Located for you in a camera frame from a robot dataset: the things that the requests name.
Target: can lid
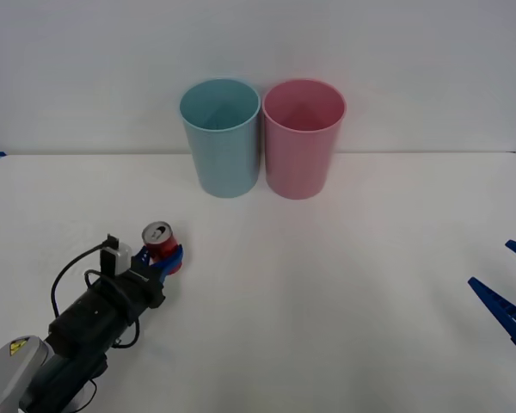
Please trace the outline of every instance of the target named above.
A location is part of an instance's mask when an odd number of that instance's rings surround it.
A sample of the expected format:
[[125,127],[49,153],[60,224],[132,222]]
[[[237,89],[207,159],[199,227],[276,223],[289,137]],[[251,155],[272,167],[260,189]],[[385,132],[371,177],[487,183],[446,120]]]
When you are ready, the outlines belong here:
[[172,236],[172,227],[164,221],[152,222],[141,233],[144,243],[163,243]]

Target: light blue cup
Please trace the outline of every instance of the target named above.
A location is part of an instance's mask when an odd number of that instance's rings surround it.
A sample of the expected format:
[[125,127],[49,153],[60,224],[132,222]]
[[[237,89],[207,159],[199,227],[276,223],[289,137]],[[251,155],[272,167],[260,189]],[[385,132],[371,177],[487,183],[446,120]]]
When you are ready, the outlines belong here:
[[188,90],[180,102],[200,185],[214,196],[233,198],[258,179],[260,96],[234,79],[212,79]]

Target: white wall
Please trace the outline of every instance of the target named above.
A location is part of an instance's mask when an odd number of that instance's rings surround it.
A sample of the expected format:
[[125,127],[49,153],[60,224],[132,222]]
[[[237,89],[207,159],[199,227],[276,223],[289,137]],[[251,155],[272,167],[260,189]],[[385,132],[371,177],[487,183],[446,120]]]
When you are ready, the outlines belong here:
[[0,151],[186,151],[215,76],[336,85],[345,151],[514,151],[516,0],[0,0]]

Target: cup rim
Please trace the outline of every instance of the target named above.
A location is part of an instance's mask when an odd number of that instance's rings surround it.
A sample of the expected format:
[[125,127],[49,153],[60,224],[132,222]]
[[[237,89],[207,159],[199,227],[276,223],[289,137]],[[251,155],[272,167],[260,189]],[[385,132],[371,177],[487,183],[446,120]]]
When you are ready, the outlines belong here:
[[[239,125],[236,125],[236,126],[228,127],[226,129],[205,129],[204,127],[196,126],[193,123],[191,123],[189,120],[187,120],[183,116],[183,113],[181,112],[181,101],[183,100],[183,97],[192,88],[194,88],[196,86],[199,86],[200,84],[208,83],[208,82],[213,82],[213,81],[216,81],[216,80],[231,80],[233,82],[237,82],[237,83],[243,84],[243,85],[247,86],[249,89],[251,89],[255,93],[256,97],[258,98],[258,105],[257,105],[257,108],[256,108],[255,112],[252,114],[252,116],[250,116],[243,123],[240,123]],[[181,95],[180,104],[178,104],[178,113],[180,114],[181,119],[183,120],[183,122],[187,123],[188,125],[190,125],[193,129],[197,129],[199,131],[207,132],[207,133],[225,133],[225,132],[234,131],[235,129],[237,129],[237,128],[241,127],[241,126],[245,126],[248,123],[250,123],[256,117],[256,115],[258,115],[258,113],[260,113],[260,109],[261,109],[261,97],[260,97],[260,94],[256,91],[256,89],[253,88],[250,85],[250,83],[247,83],[247,82],[245,82],[243,80],[240,80],[240,79],[236,79],[234,77],[211,77],[211,78],[208,78],[206,80],[201,80],[200,82],[194,83],[194,84],[192,84],[189,88],[187,88],[183,92],[183,94]]]
[[[267,110],[266,110],[266,99],[267,99],[267,96],[272,92],[272,90],[274,90],[275,88],[281,86],[282,84],[291,83],[291,82],[301,82],[303,80],[307,81],[307,82],[313,82],[313,83],[322,84],[323,86],[326,86],[329,89],[333,90],[342,99],[342,104],[344,105],[344,110],[342,110],[342,115],[341,115],[339,120],[337,120],[332,125],[324,127],[323,129],[314,129],[313,131],[302,131],[302,130],[299,130],[299,129],[292,129],[290,127],[281,125],[278,121],[274,120],[267,113]],[[286,131],[294,132],[294,133],[319,133],[319,132],[328,131],[329,129],[338,126],[342,122],[342,120],[344,119],[344,116],[346,116],[346,109],[347,109],[346,99],[344,99],[344,95],[335,86],[333,86],[330,83],[324,82],[323,80],[314,79],[312,77],[295,77],[293,79],[288,79],[288,80],[285,80],[284,82],[277,83],[270,90],[267,91],[267,93],[264,95],[264,99],[262,101],[264,102],[263,108],[262,108],[262,112],[264,113],[264,116],[270,122],[274,123],[274,125],[280,127],[281,129],[285,129]]]

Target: pink cup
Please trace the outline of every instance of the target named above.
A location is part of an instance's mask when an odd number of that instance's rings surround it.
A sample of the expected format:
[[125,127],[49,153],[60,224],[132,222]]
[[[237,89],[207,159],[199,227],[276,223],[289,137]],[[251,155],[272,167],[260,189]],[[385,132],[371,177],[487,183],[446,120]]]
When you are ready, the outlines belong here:
[[263,107],[267,184],[292,200],[318,194],[346,113],[344,97],[324,82],[295,79],[269,90]]

